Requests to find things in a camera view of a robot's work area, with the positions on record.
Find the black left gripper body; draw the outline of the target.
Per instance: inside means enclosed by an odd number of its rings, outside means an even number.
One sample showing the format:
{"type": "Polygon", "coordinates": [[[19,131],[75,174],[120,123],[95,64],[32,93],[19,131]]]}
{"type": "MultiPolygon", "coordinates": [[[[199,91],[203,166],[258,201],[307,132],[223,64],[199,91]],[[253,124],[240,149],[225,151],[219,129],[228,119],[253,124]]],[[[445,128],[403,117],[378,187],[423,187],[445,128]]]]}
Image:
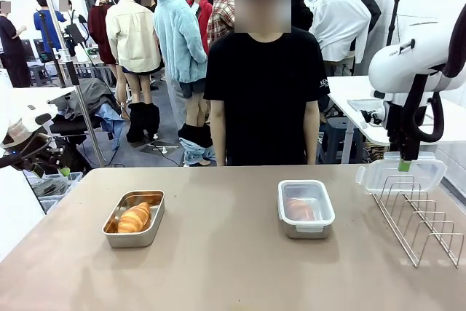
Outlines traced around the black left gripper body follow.
{"type": "Polygon", "coordinates": [[[58,172],[61,168],[66,167],[64,162],[65,147],[42,149],[41,151],[31,152],[23,160],[22,167],[29,173],[33,173],[33,165],[39,164],[44,170],[44,175],[58,172]]]}

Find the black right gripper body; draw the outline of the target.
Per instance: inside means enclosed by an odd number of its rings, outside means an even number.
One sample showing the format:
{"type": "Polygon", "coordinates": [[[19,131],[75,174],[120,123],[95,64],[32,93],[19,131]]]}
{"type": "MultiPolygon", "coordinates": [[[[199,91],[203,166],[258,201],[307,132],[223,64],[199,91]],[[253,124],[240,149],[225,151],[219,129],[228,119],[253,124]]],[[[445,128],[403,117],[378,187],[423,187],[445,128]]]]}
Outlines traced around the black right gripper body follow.
{"type": "Polygon", "coordinates": [[[404,161],[418,159],[420,142],[413,139],[404,129],[402,124],[402,106],[387,105],[386,130],[390,141],[389,151],[396,151],[404,161]]]}

